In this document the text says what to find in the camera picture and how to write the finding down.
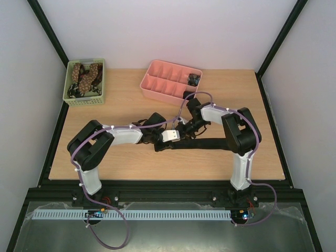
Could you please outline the black necktie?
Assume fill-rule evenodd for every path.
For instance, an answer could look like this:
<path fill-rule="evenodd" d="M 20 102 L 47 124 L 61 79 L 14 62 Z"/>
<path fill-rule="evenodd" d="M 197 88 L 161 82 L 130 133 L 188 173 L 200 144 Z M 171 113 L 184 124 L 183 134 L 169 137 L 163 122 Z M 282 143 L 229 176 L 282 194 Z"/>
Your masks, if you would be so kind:
<path fill-rule="evenodd" d="M 225 138 L 204 138 L 204 139 L 189 139 L 180 140 L 173 143 L 172 150 L 225 150 L 230 151 Z"/>

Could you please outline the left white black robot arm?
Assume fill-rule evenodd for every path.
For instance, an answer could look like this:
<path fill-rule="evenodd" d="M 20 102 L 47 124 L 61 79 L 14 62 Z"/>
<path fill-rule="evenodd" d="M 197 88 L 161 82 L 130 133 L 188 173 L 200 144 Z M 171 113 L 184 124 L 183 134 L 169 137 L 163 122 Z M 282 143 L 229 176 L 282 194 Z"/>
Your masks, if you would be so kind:
<path fill-rule="evenodd" d="M 158 113 L 124 126 L 104 125 L 91 120 L 69 142 L 70 161 L 79 175 L 80 186 L 94 195 L 102 188 L 98 166 L 110 147 L 121 144 L 171 143 L 180 139 L 176 129 L 167 130 L 166 120 Z"/>

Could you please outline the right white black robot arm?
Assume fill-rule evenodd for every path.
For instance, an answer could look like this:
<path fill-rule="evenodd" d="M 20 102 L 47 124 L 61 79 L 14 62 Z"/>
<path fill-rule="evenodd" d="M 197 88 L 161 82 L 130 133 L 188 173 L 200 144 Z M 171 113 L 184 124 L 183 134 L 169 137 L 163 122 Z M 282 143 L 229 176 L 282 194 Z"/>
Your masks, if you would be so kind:
<path fill-rule="evenodd" d="M 222 108 L 214 103 L 201 104 L 194 98 L 188 101 L 187 108 L 192 118 L 183 122 L 178 119 L 175 129 L 180 140 L 176 149 L 225 150 L 234 154 L 233 173 L 230 183 L 234 190 L 229 192 L 229 200 L 239 206 L 247 200 L 245 189 L 250 186 L 250 170 L 253 157 L 261 142 L 261 133 L 248 108 L 233 110 Z M 223 127 L 224 138 L 197 139 L 199 130 L 212 123 Z"/>

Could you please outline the rolled black tie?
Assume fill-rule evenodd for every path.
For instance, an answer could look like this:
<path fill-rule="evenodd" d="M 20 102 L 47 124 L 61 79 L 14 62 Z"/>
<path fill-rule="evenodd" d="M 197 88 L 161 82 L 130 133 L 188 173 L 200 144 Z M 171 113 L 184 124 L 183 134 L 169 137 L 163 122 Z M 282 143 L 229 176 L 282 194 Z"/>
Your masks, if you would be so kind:
<path fill-rule="evenodd" d="M 183 99 L 185 100 L 191 100 L 195 97 L 195 92 L 191 92 L 191 91 L 184 91 L 183 92 Z"/>

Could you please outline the rolled dark patterned tie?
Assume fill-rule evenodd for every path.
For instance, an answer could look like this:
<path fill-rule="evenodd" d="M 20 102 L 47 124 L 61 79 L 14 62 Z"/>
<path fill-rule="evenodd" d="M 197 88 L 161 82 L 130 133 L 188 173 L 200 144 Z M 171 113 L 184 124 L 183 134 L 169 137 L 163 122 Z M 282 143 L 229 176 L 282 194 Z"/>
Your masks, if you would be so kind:
<path fill-rule="evenodd" d="M 200 82 L 201 76 L 196 74 L 189 74 L 187 84 L 192 87 L 197 87 Z"/>

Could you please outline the pink divided organizer tray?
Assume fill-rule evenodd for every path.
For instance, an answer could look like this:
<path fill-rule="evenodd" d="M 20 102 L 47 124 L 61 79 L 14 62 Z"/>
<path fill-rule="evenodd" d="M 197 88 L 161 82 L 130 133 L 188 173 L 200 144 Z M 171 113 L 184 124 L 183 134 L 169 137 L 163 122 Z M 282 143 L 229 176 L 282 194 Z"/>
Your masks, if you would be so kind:
<path fill-rule="evenodd" d="M 175 63 L 153 60 L 144 78 L 140 83 L 140 88 L 146 98 L 180 106 L 183 102 L 183 92 L 197 92 L 198 87 L 187 84 L 189 74 L 200 75 L 203 72 L 199 69 L 178 65 Z"/>

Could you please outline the green plastic basket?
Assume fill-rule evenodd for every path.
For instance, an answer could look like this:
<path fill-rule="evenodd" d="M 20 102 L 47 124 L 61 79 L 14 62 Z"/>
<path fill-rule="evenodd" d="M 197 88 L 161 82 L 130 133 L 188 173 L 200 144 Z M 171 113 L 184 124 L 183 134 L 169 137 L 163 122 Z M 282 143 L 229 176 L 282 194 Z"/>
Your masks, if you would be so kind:
<path fill-rule="evenodd" d="M 72 74 L 72 69 L 75 63 L 83 64 L 85 69 L 89 69 L 89 66 L 92 63 L 102 63 L 103 64 L 102 82 L 98 85 L 98 88 L 102 91 L 102 95 L 94 96 L 94 97 L 68 98 L 67 90 L 72 84 L 71 74 Z M 62 97 L 65 103 L 67 103 L 71 107 L 85 106 L 85 105 L 91 105 L 91 104 L 103 104 L 105 102 L 105 95 L 106 95 L 106 65 L 105 65 L 105 60 L 103 58 L 72 60 L 68 62 L 63 97 Z"/>

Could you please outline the brown patterned necktie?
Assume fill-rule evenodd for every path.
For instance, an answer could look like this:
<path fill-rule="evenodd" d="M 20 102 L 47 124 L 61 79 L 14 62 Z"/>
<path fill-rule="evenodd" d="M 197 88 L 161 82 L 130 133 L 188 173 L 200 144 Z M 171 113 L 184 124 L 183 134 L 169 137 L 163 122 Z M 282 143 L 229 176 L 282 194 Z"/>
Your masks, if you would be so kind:
<path fill-rule="evenodd" d="M 75 63 L 72 69 L 72 83 L 79 83 L 79 90 L 86 92 L 91 86 L 97 87 L 102 82 L 103 64 L 92 63 L 89 69 L 85 69 L 81 63 Z"/>

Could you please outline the dark floral necktie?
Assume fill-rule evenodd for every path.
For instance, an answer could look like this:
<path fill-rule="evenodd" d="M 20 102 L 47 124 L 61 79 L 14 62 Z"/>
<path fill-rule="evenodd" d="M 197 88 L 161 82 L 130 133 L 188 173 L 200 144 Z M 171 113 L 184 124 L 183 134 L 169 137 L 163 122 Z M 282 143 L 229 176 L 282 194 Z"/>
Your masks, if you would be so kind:
<path fill-rule="evenodd" d="M 102 95 L 102 91 L 94 86 L 91 86 L 90 89 L 86 92 L 81 92 L 79 90 L 79 83 L 73 83 L 67 90 L 68 98 L 82 98 L 82 97 L 94 97 Z"/>

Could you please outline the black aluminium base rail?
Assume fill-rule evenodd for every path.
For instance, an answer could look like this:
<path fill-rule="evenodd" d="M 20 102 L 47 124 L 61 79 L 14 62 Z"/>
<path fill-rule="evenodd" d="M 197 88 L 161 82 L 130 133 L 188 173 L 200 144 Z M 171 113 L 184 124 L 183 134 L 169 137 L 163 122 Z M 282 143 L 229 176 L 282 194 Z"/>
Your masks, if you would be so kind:
<path fill-rule="evenodd" d="M 229 181 L 113 181 L 104 180 L 93 200 L 119 206 L 131 202 L 144 203 L 198 203 L 226 209 L 247 208 L 260 203 L 307 202 L 301 189 L 288 181 L 268 181 L 272 188 L 250 186 L 243 192 L 234 192 Z M 74 206 L 89 208 L 78 181 L 56 180 L 30 188 L 25 198 L 29 202 L 71 202 Z"/>

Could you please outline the left black frame post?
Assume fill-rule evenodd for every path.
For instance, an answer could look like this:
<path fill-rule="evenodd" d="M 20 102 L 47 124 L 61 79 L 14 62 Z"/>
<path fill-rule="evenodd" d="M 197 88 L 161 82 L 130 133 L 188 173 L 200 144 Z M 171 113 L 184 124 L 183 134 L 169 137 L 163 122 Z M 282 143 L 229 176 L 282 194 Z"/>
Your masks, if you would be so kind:
<path fill-rule="evenodd" d="M 69 59 L 56 35 L 54 32 L 45 12 L 43 11 L 40 3 L 38 0 L 27 0 L 28 4 L 30 5 L 32 11 L 34 12 L 35 16 L 37 17 L 39 23 L 41 24 L 44 32 L 46 33 L 49 41 L 53 45 L 57 55 L 59 56 L 61 62 L 63 63 L 64 67 L 66 68 L 69 62 Z"/>

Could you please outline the black frame post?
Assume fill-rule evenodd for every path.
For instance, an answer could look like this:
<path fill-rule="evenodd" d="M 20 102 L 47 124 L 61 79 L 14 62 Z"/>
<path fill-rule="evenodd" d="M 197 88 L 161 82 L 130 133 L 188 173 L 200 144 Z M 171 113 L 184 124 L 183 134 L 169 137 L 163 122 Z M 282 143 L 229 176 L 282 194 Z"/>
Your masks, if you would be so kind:
<path fill-rule="evenodd" d="M 59 56 L 61 62 L 63 63 L 64 67 L 66 68 L 69 62 L 69 59 L 56 35 L 54 32 L 45 12 L 43 11 L 40 3 L 38 0 L 27 0 L 28 4 L 30 5 L 32 11 L 34 12 L 35 16 L 37 17 L 39 23 L 41 24 L 44 32 L 46 33 L 49 41 L 53 45 L 57 55 Z"/>
<path fill-rule="evenodd" d="M 298 0 L 296 1 L 293 9 L 291 10 L 289 16 L 287 17 L 284 25 L 282 26 L 278 36 L 276 37 L 273 45 L 271 46 L 268 54 L 266 55 L 264 61 L 262 62 L 259 70 L 256 73 L 256 77 L 261 79 L 265 72 L 267 71 L 268 67 L 272 63 L 274 57 L 276 56 L 278 50 L 280 49 L 281 45 L 285 41 L 287 35 L 291 31 L 293 25 L 295 24 L 296 20 L 300 16 L 301 12 L 303 11 L 305 5 L 307 4 L 308 0 Z"/>

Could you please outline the right black frame post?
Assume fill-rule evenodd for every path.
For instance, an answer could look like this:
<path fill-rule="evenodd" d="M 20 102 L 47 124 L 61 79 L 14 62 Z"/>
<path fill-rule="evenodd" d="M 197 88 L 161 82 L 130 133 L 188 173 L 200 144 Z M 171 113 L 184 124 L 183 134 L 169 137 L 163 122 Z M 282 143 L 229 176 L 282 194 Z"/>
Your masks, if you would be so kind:
<path fill-rule="evenodd" d="M 276 37 L 273 45 L 271 46 L 268 54 L 266 55 L 264 61 L 262 62 L 259 70 L 256 73 L 256 77 L 261 79 L 265 72 L 267 71 L 268 67 L 272 63 L 274 57 L 276 56 L 278 50 L 280 49 L 281 45 L 285 41 L 287 35 L 291 31 L 293 25 L 295 24 L 296 20 L 300 16 L 301 12 L 303 11 L 305 5 L 307 4 L 308 0 L 298 0 L 296 1 L 293 9 L 291 10 L 289 16 L 287 17 L 284 25 L 282 26 L 278 36 Z"/>

